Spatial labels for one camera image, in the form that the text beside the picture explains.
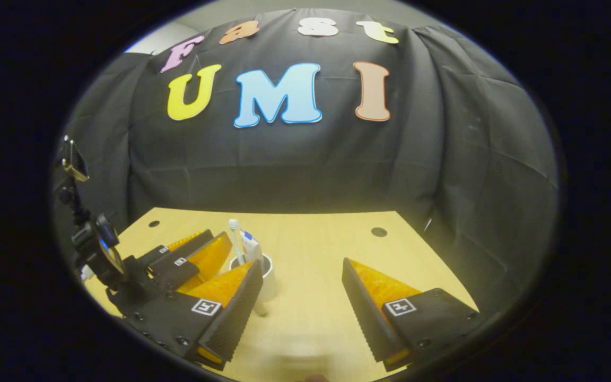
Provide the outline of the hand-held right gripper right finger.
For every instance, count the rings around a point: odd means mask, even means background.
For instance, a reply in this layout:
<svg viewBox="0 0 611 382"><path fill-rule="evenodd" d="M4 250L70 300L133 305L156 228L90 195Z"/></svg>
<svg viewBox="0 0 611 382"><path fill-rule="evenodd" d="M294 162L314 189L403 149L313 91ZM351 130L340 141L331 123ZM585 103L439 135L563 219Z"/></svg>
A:
<svg viewBox="0 0 611 382"><path fill-rule="evenodd" d="M376 362L391 372L431 367L480 326L480 313L442 288L422 292L350 258L342 283Z"/></svg>

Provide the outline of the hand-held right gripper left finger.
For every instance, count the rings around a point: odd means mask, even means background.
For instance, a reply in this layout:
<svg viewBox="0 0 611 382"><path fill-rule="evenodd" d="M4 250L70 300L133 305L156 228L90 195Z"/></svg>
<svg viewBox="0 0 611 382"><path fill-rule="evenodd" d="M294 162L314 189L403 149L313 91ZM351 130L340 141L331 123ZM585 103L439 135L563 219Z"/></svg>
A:
<svg viewBox="0 0 611 382"><path fill-rule="evenodd" d="M223 370L233 358L264 285L245 263L187 293L165 292L125 314L134 331L187 362Z"/></svg>

